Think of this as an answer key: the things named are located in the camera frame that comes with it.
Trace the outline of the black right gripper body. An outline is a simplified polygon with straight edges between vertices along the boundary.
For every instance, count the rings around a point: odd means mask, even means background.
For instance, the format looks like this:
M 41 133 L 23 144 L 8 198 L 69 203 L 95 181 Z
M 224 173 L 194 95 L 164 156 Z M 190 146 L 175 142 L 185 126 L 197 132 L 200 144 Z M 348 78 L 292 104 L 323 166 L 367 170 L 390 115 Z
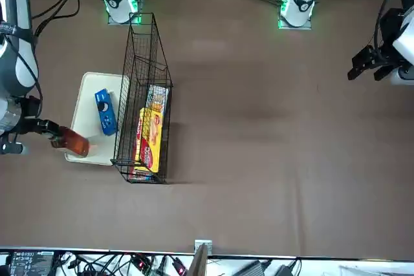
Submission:
M 50 129 L 51 121 L 37 116 L 40 108 L 40 99 L 34 96 L 18 98 L 21 107 L 21 116 L 16 125 L 16 133 L 38 133 L 43 134 Z

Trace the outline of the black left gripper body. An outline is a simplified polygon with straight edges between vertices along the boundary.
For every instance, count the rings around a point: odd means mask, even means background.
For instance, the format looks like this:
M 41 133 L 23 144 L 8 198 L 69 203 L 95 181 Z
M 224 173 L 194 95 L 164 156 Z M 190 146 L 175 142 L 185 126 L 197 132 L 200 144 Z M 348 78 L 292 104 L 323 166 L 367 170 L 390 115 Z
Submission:
M 404 59 L 404 50 L 399 42 L 404 20 L 402 8 L 390 8 L 379 20 L 380 39 L 375 43 L 375 61 L 394 63 Z

